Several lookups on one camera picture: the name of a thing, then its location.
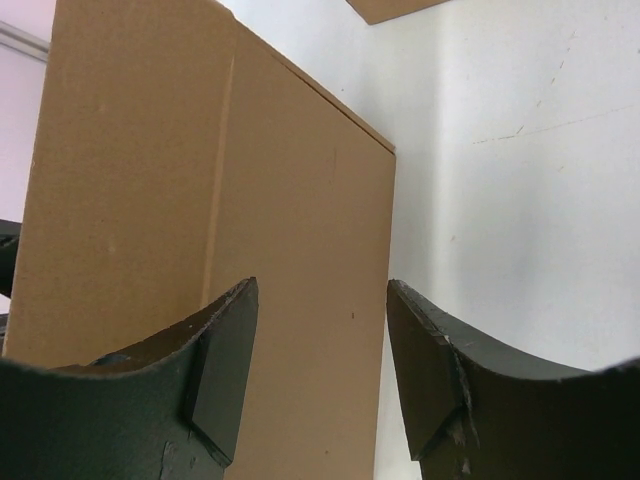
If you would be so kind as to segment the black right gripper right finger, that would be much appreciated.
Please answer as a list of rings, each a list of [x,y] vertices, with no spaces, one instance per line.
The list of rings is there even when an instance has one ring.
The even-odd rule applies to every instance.
[[[411,459],[425,479],[635,479],[639,363],[589,372],[509,346],[400,280],[387,320]]]

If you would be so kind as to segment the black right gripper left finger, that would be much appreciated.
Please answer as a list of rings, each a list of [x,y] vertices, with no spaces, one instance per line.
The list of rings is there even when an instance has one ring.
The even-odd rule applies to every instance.
[[[259,310],[255,278],[87,365],[1,363],[5,479],[220,479],[232,464]]]

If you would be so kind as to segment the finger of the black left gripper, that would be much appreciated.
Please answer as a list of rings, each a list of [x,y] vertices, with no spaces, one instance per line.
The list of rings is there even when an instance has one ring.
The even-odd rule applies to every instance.
[[[8,298],[13,287],[20,231],[20,223],[0,221],[0,292]]]

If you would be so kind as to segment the cardboard box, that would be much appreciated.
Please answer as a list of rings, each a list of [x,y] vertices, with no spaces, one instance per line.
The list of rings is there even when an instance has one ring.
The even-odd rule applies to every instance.
[[[347,0],[347,3],[368,24],[376,25],[409,15],[447,0]]]
[[[87,365],[255,278],[220,479],[369,479],[392,145],[215,1],[60,1],[1,363]]]

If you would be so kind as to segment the aluminium corner post left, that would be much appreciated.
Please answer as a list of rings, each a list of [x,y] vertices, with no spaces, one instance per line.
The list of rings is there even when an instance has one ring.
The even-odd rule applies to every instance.
[[[0,22],[0,43],[34,60],[42,63],[48,61],[50,44],[47,41],[4,21]]]

